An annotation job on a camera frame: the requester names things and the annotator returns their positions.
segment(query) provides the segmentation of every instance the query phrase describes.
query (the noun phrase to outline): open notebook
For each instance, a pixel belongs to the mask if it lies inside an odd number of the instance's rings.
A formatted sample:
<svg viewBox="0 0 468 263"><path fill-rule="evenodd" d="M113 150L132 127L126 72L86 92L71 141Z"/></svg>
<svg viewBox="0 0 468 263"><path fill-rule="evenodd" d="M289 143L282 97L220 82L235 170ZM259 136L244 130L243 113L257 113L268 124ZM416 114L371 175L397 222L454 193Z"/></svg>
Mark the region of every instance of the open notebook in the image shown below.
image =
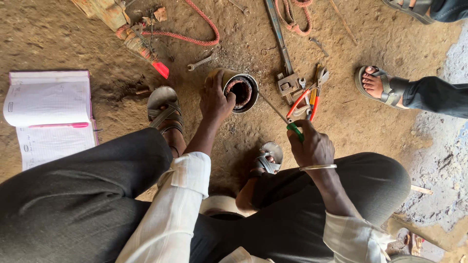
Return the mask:
<svg viewBox="0 0 468 263"><path fill-rule="evenodd" d="M88 71L10 72L3 105L23 171L98 144Z"/></svg>

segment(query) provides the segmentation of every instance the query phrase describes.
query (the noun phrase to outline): silver bangle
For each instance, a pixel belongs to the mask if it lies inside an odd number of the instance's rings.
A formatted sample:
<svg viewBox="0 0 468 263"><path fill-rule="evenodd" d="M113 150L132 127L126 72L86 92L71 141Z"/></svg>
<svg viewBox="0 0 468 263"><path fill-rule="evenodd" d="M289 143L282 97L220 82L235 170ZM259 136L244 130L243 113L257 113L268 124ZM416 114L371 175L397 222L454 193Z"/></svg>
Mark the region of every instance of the silver bangle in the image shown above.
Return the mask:
<svg viewBox="0 0 468 263"><path fill-rule="evenodd" d="M312 165L312 166L299 167L299 171L325 169L325 168L336 168L336 167L338 167L338 166L336 166L336 164Z"/></svg>

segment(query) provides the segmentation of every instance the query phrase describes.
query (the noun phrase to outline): gray sandal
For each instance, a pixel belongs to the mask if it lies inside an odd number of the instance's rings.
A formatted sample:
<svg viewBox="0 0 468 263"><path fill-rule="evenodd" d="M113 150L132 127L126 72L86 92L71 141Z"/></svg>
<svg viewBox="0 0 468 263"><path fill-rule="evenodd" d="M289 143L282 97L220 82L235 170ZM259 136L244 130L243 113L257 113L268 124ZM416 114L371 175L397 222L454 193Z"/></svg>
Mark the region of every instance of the gray sandal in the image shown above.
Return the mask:
<svg viewBox="0 0 468 263"><path fill-rule="evenodd" d="M380 70L376 66L372 66L375 69L377 69L377 72L371 75L374 77L380 77L383 86L382 97L380 99L374 98L369 93L367 93L364 89L364 86L362 86L362 74L366 71L367 67L368 66L363 66L361 68L358 68L356 70L356 73L354 73L354 84L356 84L356 87L358 88L359 92L362 93L362 95L368 97L369 99L385 103L386 105L395 109L403 110L403 108L398 107L396 104L400 101L406 88L408 88L409 80L402 79L399 77L393 77L391 81L388 81L387 72Z"/></svg>
<svg viewBox="0 0 468 263"><path fill-rule="evenodd" d="M264 151L264 153L260 153L260 156L255 158L255 167L264 168L270 174L279 171L283 163L283 150L281 150L281 147L275 142L269 141L260 148L260 151ZM269 162L266 159L267 156L273 157L275 163Z"/></svg>
<svg viewBox="0 0 468 263"><path fill-rule="evenodd" d="M149 127L157 128L164 120L175 120L180 122L171 123L164 126L159 131L163 134L167 129L176 128L182 134L182 111L180 110L179 100L177 99L176 91L168 86L161 86L155 89L148 98L148 120L151 121L151 117L154 120L150 123Z"/></svg>
<svg viewBox="0 0 468 263"><path fill-rule="evenodd" d="M410 7L410 0L403 0L403 5L398 3L401 0L382 0L389 7L411 15L424 25L430 25L435 22L430 16L426 15L427 10L431 7L432 0L416 0L414 7Z"/></svg>

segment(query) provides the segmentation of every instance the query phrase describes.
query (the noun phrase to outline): red rope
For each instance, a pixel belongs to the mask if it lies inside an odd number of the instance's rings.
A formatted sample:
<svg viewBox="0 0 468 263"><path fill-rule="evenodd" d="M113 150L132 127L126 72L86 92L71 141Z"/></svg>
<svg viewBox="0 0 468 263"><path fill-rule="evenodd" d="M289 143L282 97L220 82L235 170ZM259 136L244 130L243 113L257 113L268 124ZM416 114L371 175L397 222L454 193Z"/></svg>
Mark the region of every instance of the red rope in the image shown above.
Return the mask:
<svg viewBox="0 0 468 263"><path fill-rule="evenodd" d="M216 26L214 25L213 22L211 22L211 20L194 4L192 3L191 0L185 0L187 2L187 4L189 4L189 6L191 6L201 17L203 17L203 19L208 23L210 24L210 27L213 29L213 32L214 32L214 35L216 36L216 38L212 41L202 41L202 40L198 40L198 39L194 39L194 38L191 38L191 37L186 37L186 36L182 36L180 34L176 34L176 33L172 33L172 32L167 32L167 31L153 31L153 35L163 35L163 36L169 36L169 37L175 37L175 38L178 38L178 39L181 39L181 40L184 40L184 41L188 41L190 43L194 43L194 44L197 44L197 45L201 45L201 46L212 46L212 45L216 45L218 42L219 42L219 32L218 32L218 29L216 28ZM142 35L151 35L151 32L149 31L143 31L142 32Z"/></svg>
<svg viewBox="0 0 468 263"><path fill-rule="evenodd" d="M286 15L287 17L291 20L291 23L288 23L282 16L281 16L281 13L279 12L279 9L278 9L278 0L275 0L275 8L276 8L276 13L278 13L279 15L279 18L281 19L281 21L286 24L286 28L289 30L289 31L293 31L293 32L296 32L298 35L300 36L307 36L308 34L310 34L310 31L312 30L312 26L311 26L311 20L310 20L310 14L309 14L309 10L307 10L307 7L310 6L314 0L305 0L304 2L299 2L298 0L291 0L291 2L296 5L296 6L299 6L299 7L302 7L302 9L304 9L304 13L306 14L306 19L307 19L307 28L306 28L306 31L302 31L300 30L299 28L299 25L296 23L296 21L294 21L291 17L291 14L289 13L289 4L287 2L287 0L283 0L283 3L285 5L285 11L286 11Z"/></svg>

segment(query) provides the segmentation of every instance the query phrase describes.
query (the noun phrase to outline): metal cylinder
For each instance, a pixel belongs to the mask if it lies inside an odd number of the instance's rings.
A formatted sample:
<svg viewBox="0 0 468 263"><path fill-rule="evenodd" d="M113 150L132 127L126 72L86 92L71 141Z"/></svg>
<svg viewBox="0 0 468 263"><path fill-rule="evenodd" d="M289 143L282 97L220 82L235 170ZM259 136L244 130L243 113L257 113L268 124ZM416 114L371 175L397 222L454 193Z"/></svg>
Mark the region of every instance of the metal cylinder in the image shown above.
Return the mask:
<svg viewBox="0 0 468 263"><path fill-rule="evenodd" d="M208 73L207 77L214 78L220 70L224 70L221 83L224 96L227 96L229 92L233 92L236 95L236 105L234 106L233 113L247 112L255 105L258 99L258 84L254 77L222 67L213 69Z"/></svg>

